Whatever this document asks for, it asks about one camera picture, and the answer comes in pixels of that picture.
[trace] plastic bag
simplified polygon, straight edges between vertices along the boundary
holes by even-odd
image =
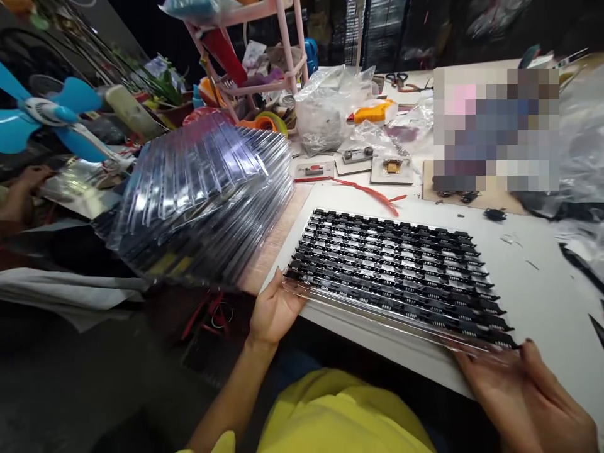
[[[355,75],[345,65],[320,69],[297,93],[298,133],[309,156],[338,149],[350,134],[346,120],[371,97],[375,67]]]
[[[421,154],[427,138],[434,127],[434,93],[425,92],[419,101],[405,115],[398,115],[390,121],[384,131],[394,144],[413,155]]]
[[[501,36],[518,16],[529,6],[531,0],[474,0],[469,6],[469,14],[480,15],[467,28],[466,34],[472,39],[484,36]]]
[[[384,133],[384,130],[367,120],[353,129],[350,137],[346,138],[338,148],[338,153],[346,154],[346,152],[364,150],[367,147],[372,148],[372,155],[397,154],[396,146]]]
[[[604,65],[577,76],[559,105],[559,138],[551,155],[559,158],[560,188],[514,195],[526,209],[548,218],[604,220],[604,214],[594,215],[604,213]]]
[[[217,25],[222,13],[238,4],[235,0],[165,0],[159,9],[193,25]]]

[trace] clear plastic bag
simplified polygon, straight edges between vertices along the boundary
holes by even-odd
[[[230,9],[233,4],[234,0],[165,0],[159,9],[194,25],[217,25],[222,12]]]
[[[602,221],[604,214],[604,65],[583,71],[560,95],[558,191],[515,192],[524,207],[548,218]]]
[[[345,155],[346,151],[364,150],[367,147],[372,148],[373,156],[397,154],[396,146],[384,130],[367,120],[352,130],[352,134],[338,148],[338,153]]]
[[[398,115],[384,130],[392,140],[405,146],[423,140],[434,127],[434,93],[425,92],[405,115]]]
[[[355,75],[345,65],[320,69],[294,96],[298,133],[309,156],[338,149],[349,136],[347,118],[372,96],[374,72],[371,67]]]

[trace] person's left hand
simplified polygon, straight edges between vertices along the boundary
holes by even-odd
[[[27,167],[17,179],[15,185],[23,187],[24,189],[27,189],[27,191],[31,192],[32,190],[41,186],[44,181],[52,176],[52,174],[53,171],[46,165]]]
[[[253,342],[276,346],[306,304],[304,297],[286,291],[282,280],[283,273],[277,268],[271,282],[256,298],[250,321]]]

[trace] cable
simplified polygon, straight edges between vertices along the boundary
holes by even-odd
[[[78,5],[81,8],[92,8],[94,5],[96,5],[96,0],[90,0],[89,3],[80,3],[77,2],[76,0],[69,0],[71,3],[73,3],[74,5]]]

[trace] desk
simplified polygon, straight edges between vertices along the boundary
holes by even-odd
[[[516,67],[518,60],[492,62],[473,67]],[[425,85],[430,72],[410,72],[409,82]],[[389,84],[384,93],[399,103],[413,103],[417,93],[398,93]],[[424,154],[414,155],[414,165],[422,168],[423,160],[433,157],[434,147]],[[331,160],[330,156],[319,155],[293,159],[291,168],[302,162]],[[341,179],[369,185],[369,173],[342,176]],[[285,268],[295,243],[313,208],[322,207],[342,210],[379,218],[392,218],[386,208],[366,193],[334,182],[318,184],[303,183],[297,187],[311,187],[306,202],[293,221],[276,260],[270,269],[258,272],[267,275],[265,285],[276,266]],[[561,255],[554,234],[546,221],[531,216],[508,215],[501,225],[489,222],[479,209],[467,206],[440,204],[422,201],[422,178],[416,176],[412,186],[373,186],[388,198],[407,194],[396,203],[400,220],[408,220],[437,227],[455,228],[469,232],[476,238],[480,251],[485,256],[496,289],[501,294],[501,303],[508,311],[509,324],[516,328],[516,341],[526,337],[539,345],[547,365],[556,374],[562,385],[604,427],[604,392],[601,388],[604,376],[604,350],[587,316],[592,314],[604,323],[600,306],[601,294],[587,278],[569,265]],[[511,246],[499,240],[504,234],[515,234],[522,247]],[[271,245],[271,254],[278,241]],[[270,261],[265,257],[264,264]],[[531,261],[535,269],[526,261]],[[309,303],[302,316],[347,337],[388,359],[395,361],[423,376],[471,397],[471,392],[450,355],[440,347],[414,340],[408,335],[389,330],[376,330],[364,318],[316,303]]]

